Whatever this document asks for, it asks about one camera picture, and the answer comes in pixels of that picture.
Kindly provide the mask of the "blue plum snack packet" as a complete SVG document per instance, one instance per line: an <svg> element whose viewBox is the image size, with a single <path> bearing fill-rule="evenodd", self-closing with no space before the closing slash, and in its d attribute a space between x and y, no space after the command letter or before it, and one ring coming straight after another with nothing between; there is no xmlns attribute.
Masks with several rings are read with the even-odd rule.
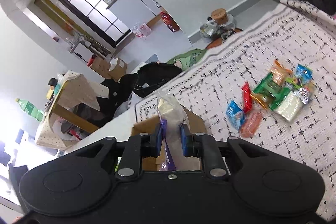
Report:
<svg viewBox="0 0 336 224"><path fill-rule="evenodd" d="M239 131L245 123L245 114L234 100L228 104L226 115L233 128Z"/></svg>

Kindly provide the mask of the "orange cracker packet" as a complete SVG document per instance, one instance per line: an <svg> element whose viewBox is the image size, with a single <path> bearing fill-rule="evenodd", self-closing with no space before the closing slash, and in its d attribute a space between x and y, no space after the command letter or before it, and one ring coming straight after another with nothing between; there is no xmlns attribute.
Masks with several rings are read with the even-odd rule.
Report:
<svg viewBox="0 0 336 224"><path fill-rule="evenodd" d="M269 71L272 73L273 81L279 86L281 86L285 79L293 73L292 70L282 66L277 59L274 61L274 64Z"/></svg>

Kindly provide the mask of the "wooden table with cloth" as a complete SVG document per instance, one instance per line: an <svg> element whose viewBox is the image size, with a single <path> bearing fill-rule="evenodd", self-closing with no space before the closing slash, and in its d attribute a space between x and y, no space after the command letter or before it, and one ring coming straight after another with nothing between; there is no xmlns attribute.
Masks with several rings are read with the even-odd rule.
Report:
<svg viewBox="0 0 336 224"><path fill-rule="evenodd" d="M46 113L44 121L37 129L35 144L65 151L77 143L75 140L62 139L54 133L53 125L59 118L70 122L89 134L94 133L98 130L98 127L74 114L71 109L83 103L99 111L100 106L97 98L108 98L108 95L109 90L104 85L87 80L81 73L68 71L64 75L60 90Z"/></svg>

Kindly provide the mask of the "black jacket on floor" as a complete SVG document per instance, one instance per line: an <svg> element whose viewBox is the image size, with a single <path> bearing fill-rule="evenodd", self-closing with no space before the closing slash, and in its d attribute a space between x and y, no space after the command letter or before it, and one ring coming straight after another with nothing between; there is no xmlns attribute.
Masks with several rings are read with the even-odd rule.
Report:
<svg viewBox="0 0 336 224"><path fill-rule="evenodd" d="M138 80L138 74L123 75L118 81L105 79L101 84L108 88L108 98L97 97L100 111L105 118L113 118L116 110L126 102L131 95Z"/></svg>

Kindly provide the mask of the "white kitchen cabinet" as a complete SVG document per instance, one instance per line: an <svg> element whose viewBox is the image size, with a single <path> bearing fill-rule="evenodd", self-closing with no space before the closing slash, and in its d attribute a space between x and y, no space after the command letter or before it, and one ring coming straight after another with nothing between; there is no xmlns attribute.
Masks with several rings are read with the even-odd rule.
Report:
<svg viewBox="0 0 336 224"><path fill-rule="evenodd" d="M137 23L148 23L161 13L152 0L115 0L108 10L129 29Z"/></svg>

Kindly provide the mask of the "green cartoon floor mat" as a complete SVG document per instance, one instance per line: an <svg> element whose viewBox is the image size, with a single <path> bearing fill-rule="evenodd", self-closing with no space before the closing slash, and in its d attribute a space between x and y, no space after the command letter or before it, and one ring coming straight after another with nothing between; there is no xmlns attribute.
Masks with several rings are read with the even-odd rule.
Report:
<svg viewBox="0 0 336 224"><path fill-rule="evenodd" d="M205 55L207 49L194 49L186 53L174 56L172 59L167 61L167 64L175 65L176 67L181 68L182 71L186 71L190 67L193 67L197 64Z"/></svg>

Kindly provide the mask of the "red snack packet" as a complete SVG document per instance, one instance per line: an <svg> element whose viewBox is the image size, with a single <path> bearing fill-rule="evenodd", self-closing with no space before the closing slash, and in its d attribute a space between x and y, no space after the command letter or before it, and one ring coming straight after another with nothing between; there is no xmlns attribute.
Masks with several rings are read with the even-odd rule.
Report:
<svg viewBox="0 0 336 224"><path fill-rule="evenodd" d="M242 90L242 97L243 97L243 111L245 114L250 112L253 108L253 101L251 97L251 89L248 82L245 82Z"/></svg>

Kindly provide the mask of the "small cardboard box on floor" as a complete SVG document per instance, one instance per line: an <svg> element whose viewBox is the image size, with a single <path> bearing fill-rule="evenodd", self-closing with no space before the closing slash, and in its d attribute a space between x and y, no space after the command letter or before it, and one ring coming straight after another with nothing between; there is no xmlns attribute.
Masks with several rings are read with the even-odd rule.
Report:
<svg viewBox="0 0 336 224"><path fill-rule="evenodd" d="M118 81L122 76L126 74L127 63L120 58L113 58L110 60L107 66L107 75Z"/></svg>

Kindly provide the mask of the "purple white snack pack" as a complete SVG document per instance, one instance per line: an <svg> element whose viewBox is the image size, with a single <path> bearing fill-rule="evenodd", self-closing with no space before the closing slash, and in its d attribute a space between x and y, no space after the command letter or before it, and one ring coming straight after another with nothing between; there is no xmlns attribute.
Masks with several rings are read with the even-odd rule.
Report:
<svg viewBox="0 0 336 224"><path fill-rule="evenodd" d="M173 94L164 91L157 92L157 99L157 113L163 129L163 139L166 139L168 125L172 127L172 129L168 130L169 133L172 133L177 128L178 135L181 135L180 126L184 123L187 124L187 116L182 106ZM166 164L163 166L167 167L165 171L174 171L176 168L173 163L173 158L167 147L167 141L165 141L165 143Z"/></svg>

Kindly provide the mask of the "green sprite bottle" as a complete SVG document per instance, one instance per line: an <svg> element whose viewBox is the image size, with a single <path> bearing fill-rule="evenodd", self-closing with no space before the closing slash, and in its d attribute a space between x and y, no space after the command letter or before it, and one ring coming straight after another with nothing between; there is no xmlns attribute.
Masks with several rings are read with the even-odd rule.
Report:
<svg viewBox="0 0 336 224"><path fill-rule="evenodd" d="M29 116L33 117L35 120L41 122L43 120L44 111L37 108L34 104L27 100L21 100L19 98L15 99L20 108Z"/></svg>

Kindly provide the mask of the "brown lidded jar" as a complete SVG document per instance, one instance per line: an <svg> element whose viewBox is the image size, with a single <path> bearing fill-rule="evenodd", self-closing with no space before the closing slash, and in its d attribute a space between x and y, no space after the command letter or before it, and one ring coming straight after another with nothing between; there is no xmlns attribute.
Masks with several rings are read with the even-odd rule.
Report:
<svg viewBox="0 0 336 224"><path fill-rule="evenodd" d="M228 22L228 16L225 9L216 9L211 13L211 18L218 24L222 25Z"/></svg>

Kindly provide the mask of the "pink sausage packet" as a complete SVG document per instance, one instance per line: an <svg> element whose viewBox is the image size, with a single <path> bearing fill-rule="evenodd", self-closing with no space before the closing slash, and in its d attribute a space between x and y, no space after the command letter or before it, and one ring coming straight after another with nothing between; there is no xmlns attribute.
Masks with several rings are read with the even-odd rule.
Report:
<svg viewBox="0 0 336 224"><path fill-rule="evenodd" d="M245 123L240 128L240 136L242 138L253 137L261 123L262 117L261 111L251 112Z"/></svg>

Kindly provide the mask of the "black backpack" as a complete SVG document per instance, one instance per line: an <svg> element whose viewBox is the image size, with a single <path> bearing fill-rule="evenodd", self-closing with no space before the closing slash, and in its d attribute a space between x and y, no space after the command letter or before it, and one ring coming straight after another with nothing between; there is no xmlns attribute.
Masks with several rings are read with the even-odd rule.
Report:
<svg viewBox="0 0 336 224"><path fill-rule="evenodd" d="M133 92L139 97L145 98L181 73L182 69L172 64L146 64L137 72L138 78Z"/></svg>

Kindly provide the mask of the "green snack packet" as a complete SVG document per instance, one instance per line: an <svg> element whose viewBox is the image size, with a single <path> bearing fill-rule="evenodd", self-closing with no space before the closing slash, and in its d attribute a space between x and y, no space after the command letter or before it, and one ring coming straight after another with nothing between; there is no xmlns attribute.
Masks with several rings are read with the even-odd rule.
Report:
<svg viewBox="0 0 336 224"><path fill-rule="evenodd" d="M251 97L262 108L274 111L290 91L290 88L276 84L272 73L268 73L254 88Z"/></svg>

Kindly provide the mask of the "clear bag of items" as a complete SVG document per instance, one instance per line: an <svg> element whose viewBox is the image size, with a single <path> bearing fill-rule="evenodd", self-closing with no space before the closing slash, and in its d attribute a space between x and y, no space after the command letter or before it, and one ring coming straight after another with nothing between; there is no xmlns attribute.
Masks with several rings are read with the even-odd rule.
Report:
<svg viewBox="0 0 336 224"><path fill-rule="evenodd" d="M219 25L211 20L200 26L199 32L203 38L217 39L221 36L221 28Z"/></svg>

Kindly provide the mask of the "small blue snack packet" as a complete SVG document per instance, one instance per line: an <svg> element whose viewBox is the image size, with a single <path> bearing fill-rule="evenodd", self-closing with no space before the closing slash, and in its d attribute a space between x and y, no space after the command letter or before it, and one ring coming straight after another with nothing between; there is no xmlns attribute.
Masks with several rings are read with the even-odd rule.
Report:
<svg viewBox="0 0 336 224"><path fill-rule="evenodd" d="M310 80L312 80L313 78L313 71L301 64L298 64L296 69L295 69L295 73L294 73L295 77L297 79L300 80L300 83L302 85L307 84Z"/></svg>

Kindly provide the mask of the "patterned white cloth mat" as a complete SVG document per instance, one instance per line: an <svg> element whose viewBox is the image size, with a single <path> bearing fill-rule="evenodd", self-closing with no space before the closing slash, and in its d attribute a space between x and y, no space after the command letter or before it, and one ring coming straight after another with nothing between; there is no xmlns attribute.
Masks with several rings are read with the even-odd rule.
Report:
<svg viewBox="0 0 336 224"><path fill-rule="evenodd" d="M335 223L335 19L306 2L282 0L274 11L212 51L166 90L204 118L217 140L234 147L235 189L194 188L188 209L162 209L174 222L260 223L255 205L276 209L321 196L302 223ZM271 151L313 179L298 199L265 196L256 177Z"/></svg>

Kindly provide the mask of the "white bed sheet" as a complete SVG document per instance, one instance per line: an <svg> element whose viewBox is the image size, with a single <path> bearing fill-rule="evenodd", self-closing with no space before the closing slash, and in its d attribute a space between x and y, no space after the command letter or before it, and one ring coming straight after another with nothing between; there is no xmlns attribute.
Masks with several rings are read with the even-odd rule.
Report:
<svg viewBox="0 0 336 224"><path fill-rule="evenodd" d="M74 152L98 140L104 139L105 137L112 136L115 137L117 141L127 140L131 135L133 125L137 123L137 118L135 117L135 104L140 102L141 100L142 98L132 93L131 99L128 101L130 107L127 110L125 110L116 118L113 118L102 128L90 134L85 139L68 148L65 151L65 154Z"/></svg>

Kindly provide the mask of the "red oil bottle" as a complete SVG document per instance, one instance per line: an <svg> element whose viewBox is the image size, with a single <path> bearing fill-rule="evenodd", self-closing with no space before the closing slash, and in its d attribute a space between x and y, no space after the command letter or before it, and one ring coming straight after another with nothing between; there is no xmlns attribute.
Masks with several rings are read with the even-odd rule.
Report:
<svg viewBox="0 0 336 224"><path fill-rule="evenodd" d="M171 30L171 32L177 32L180 30L177 23L173 20L173 18L166 11L161 12L161 19L163 23L169 28L169 30Z"/></svg>

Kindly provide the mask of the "brown cardboard box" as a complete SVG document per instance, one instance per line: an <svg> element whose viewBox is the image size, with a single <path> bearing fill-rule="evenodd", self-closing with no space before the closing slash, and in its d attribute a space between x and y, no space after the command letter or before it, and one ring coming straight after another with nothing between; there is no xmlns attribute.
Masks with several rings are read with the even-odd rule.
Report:
<svg viewBox="0 0 336 224"><path fill-rule="evenodd" d="M203 119L193 112L187 110L183 106L183 110L187 116L187 125L190 130L190 133L207 133L205 123ZM151 118L148 118L142 122L134 124L131 130L131 136L138 135L140 133L149 133L152 134L156 128L156 126L160 124L159 115L155 115ZM159 157L147 157L142 161L143 170L167 170L166 166L166 143L169 148L169 152L172 155L173 163L175 165L176 170L200 170L201 162L197 157L184 157L182 152L182 143L181 136L178 135L178 130L176 128L175 131L169 133L168 130L172 129L170 125L168 125L167 136L166 139L163 139L162 148Z"/></svg>

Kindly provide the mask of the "pack of water bottles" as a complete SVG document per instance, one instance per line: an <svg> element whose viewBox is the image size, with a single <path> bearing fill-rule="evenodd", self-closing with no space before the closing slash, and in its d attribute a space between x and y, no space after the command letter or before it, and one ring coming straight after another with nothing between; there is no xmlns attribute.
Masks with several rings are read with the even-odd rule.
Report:
<svg viewBox="0 0 336 224"><path fill-rule="evenodd" d="M151 34L151 28L145 23L136 23L131 31L139 38L146 38Z"/></svg>

